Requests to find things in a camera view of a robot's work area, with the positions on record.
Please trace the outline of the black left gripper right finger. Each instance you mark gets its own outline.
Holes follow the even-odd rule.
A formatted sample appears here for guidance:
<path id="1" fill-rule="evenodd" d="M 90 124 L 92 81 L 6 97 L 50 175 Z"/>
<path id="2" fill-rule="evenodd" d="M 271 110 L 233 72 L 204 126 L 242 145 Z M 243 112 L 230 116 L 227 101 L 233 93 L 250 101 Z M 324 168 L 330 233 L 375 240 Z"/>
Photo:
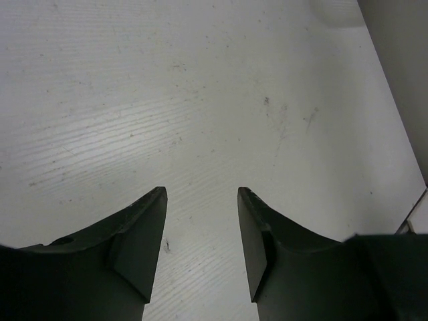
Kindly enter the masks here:
<path id="1" fill-rule="evenodd" d="M 339 242 L 237 193 L 250 298 L 260 320 L 426 320 L 427 236 Z"/>

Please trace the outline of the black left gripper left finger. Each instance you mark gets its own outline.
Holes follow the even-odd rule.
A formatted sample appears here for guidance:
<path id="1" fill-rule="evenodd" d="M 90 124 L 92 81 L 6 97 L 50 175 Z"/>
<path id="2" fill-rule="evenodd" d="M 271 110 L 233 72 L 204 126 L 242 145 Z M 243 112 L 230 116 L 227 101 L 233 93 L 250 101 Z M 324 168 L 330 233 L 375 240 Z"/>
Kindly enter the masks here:
<path id="1" fill-rule="evenodd" d="M 141 320 L 167 213 L 156 187 L 49 245 L 1 247 L 2 320 Z"/>

